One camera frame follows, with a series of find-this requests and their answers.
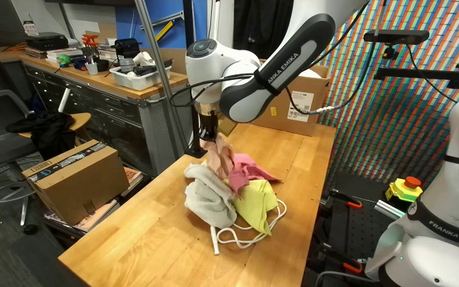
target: yellow cloth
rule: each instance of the yellow cloth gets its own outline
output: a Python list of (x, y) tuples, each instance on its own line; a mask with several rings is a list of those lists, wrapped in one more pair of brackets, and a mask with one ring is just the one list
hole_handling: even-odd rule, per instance
[(232, 200), (231, 203), (250, 226), (272, 235), (267, 222), (267, 211), (277, 206), (277, 197), (268, 181), (250, 180), (249, 185), (240, 188), (240, 198)]

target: white plastic bin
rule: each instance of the white plastic bin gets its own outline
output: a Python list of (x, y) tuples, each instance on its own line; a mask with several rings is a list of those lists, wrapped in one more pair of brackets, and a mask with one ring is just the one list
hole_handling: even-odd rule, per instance
[[(166, 68), (168, 79), (171, 77), (169, 70), (171, 70), (171, 66)], [(120, 73), (120, 67), (109, 69), (109, 72), (113, 74), (114, 80), (118, 83), (118, 85), (138, 91), (157, 85), (161, 82), (161, 77), (159, 76), (158, 71), (139, 77), (127, 76), (125, 73)]]

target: red button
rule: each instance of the red button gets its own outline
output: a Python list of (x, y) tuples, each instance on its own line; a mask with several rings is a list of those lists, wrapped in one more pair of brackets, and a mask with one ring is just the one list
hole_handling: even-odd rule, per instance
[(421, 186), (421, 181), (413, 176), (407, 176), (405, 178), (405, 186), (410, 189), (416, 189)]

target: light pink cloth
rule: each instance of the light pink cloth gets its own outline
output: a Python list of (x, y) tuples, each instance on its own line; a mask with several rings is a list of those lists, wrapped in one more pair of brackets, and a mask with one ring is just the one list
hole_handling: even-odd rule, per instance
[(233, 147), (220, 134), (215, 142), (200, 140), (200, 145), (207, 151), (206, 164), (220, 179), (227, 179), (233, 170)]
[(256, 164), (248, 154), (235, 154), (233, 156), (235, 168), (229, 173), (229, 185), (238, 194), (240, 187), (249, 185), (250, 180), (280, 180), (269, 174), (266, 170)]

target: wooden stool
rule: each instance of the wooden stool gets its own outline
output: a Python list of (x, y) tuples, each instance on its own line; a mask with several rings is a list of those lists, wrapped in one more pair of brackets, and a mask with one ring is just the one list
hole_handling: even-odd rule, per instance
[[(86, 132), (86, 129), (84, 129), (84, 125), (86, 125), (86, 122), (90, 120), (91, 114), (90, 113), (73, 113), (71, 114), (71, 116), (74, 119), (74, 122), (70, 126), (69, 129), (71, 129), (78, 135), (81, 135), (87, 139), (90, 139), (91, 137), (88, 135), (88, 132)], [(31, 132), (19, 133), (19, 135), (26, 137), (26, 138), (31, 138)], [(80, 145), (80, 141), (78, 137), (75, 137), (75, 146), (78, 146), (78, 145)]]

